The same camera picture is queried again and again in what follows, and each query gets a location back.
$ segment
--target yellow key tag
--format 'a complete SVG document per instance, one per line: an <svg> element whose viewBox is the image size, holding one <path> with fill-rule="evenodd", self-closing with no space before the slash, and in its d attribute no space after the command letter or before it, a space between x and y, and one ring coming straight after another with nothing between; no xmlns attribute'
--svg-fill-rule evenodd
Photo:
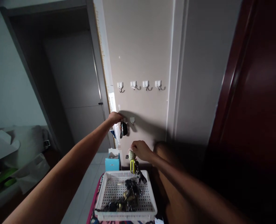
<svg viewBox="0 0 276 224"><path fill-rule="evenodd" d="M135 174L135 159L130 161L130 171Z"/></svg>

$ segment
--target blue box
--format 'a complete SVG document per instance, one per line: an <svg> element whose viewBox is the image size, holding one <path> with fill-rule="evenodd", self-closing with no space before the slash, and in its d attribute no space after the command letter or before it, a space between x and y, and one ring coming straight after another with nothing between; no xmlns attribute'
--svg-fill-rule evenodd
<svg viewBox="0 0 276 224"><path fill-rule="evenodd" d="M105 159L105 167L106 167L106 171L119 171L120 155L118 154L118 159L109 159L109 153L108 153L108 158Z"/></svg>

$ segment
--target forearm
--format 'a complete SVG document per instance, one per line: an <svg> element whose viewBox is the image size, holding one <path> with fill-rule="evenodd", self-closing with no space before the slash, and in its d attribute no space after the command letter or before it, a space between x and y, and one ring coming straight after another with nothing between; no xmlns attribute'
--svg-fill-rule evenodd
<svg viewBox="0 0 276 224"><path fill-rule="evenodd" d="M178 170L154 154L150 163L157 167L184 196L190 198L218 223L245 223L238 212L218 193L186 172Z"/></svg>
<svg viewBox="0 0 276 224"><path fill-rule="evenodd" d="M60 223L88 166L113 124L109 120L104 121L78 142L5 223Z"/></svg>

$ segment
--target white bag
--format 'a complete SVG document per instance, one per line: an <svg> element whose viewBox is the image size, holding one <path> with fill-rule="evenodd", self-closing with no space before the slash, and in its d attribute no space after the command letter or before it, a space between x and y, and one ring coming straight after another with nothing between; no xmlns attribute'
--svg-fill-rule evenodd
<svg viewBox="0 0 276 224"><path fill-rule="evenodd" d="M26 166L13 173L11 177L17 180L22 193L25 194L43 179L49 169L50 166L46 158L40 153Z"/></svg>

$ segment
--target open doorway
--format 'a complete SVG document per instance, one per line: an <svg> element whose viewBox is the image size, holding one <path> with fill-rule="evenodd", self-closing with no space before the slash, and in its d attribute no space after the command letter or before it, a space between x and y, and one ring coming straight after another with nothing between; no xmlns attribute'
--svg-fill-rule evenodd
<svg viewBox="0 0 276 224"><path fill-rule="evenodd" d="M110 113L92 1L0 10L63 156Z"/></svg>

